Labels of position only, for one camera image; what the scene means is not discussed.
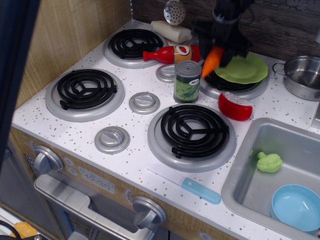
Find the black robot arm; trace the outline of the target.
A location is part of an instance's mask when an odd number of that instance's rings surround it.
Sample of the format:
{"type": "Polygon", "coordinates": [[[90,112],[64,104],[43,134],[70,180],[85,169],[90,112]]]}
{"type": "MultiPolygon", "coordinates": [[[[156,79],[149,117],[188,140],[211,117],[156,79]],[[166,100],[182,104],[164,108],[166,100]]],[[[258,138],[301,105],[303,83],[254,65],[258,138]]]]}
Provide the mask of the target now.
{"type": "Polygon", "coordinates": [[[242,13],[250,7],[252,0],[218,0],[212,11],[213,20],[192,22],[191,33],[198,39],[200,56],[208,58],[212,47],[224,49],[220,67],[226,67],[234,56],[246,57],[252,42],[239,29],[242,13]]]}

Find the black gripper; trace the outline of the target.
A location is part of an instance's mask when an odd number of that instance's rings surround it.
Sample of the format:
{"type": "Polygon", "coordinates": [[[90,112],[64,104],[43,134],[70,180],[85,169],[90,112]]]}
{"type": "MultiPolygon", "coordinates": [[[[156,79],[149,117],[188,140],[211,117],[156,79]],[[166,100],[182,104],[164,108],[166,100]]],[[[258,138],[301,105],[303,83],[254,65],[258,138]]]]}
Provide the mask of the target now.
{"type": "Polygon", "coordinates": [[[252,43],[240,32],[241,15],[228,19],[213,14],[213,20],[196,19],[192,22],[192,35],[197,38],[199,53],[205,60],[214,45],[224,48],[219,67],[226,67],[234,56],[247,56],[252,43]]]}

